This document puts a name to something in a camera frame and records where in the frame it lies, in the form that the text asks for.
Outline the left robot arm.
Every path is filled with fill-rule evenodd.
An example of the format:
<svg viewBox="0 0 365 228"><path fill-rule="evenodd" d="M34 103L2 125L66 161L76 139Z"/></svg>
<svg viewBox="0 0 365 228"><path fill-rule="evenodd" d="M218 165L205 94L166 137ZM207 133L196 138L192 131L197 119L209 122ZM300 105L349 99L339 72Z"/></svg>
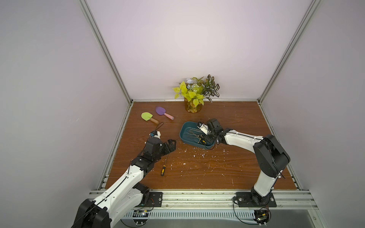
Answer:
<svg viewBox="0 0 365 228"><path fill-rule="evenodd" d="M134 207L148 203L149 188L140 181L156 162L176 150L176 141L147 139L143 150L131 161L125 173L93 200L84 200L78 208L73 228L112 228Z"/></svg>

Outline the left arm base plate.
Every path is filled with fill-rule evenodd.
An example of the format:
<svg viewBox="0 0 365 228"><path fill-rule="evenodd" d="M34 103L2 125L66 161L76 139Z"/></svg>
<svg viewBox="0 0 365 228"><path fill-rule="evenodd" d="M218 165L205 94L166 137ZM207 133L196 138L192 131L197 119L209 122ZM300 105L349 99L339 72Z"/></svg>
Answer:
<svg viewBox="0 0 365 228"><path fill-rule="evenodd" d="M137 205L137 208L160 208L162 206L162 202L163 192L149 192L147 195L143 196L142 201Z"/></svg>

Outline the teal plastic storage box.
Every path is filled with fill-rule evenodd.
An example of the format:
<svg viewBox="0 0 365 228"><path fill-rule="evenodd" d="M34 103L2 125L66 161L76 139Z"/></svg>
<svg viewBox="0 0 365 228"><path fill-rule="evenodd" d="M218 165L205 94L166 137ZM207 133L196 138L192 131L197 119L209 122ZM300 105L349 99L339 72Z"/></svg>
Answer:
<svg viewBox="0 0 365 228"><path fill-rule="evenodd" d="M180 130L180 139L185 144L206 150L215 146L215 139L208 135L208 127L202 122L185 122Z"/></svg>

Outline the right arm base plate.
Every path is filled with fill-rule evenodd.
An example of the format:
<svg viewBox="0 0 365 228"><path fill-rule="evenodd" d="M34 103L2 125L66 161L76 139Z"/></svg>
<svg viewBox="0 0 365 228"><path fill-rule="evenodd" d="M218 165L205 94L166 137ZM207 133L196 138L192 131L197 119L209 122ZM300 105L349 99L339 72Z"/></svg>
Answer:
<svg viewBox="0 0 365 228"><path fill-rule="evenodd" d="M271 192L265 197L251 192L237 192L233 197L233 201L242 208L277 207L274 195Z"/></svg>

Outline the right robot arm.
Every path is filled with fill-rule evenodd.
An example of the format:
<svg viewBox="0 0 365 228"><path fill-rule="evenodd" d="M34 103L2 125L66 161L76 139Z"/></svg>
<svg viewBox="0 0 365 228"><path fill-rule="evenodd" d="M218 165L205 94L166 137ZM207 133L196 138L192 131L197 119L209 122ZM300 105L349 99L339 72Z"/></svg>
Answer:
<svg viewBox="0 0 365 228"><path fill-rule="evenodd" d="M291 158L273 135L254 136L231 128L224 129L217 119L198 122L197 127L216 144L237 146L255 154L260 168L259 177L251 189L251 202L265 206L277 179L282 175Z"/></svg>

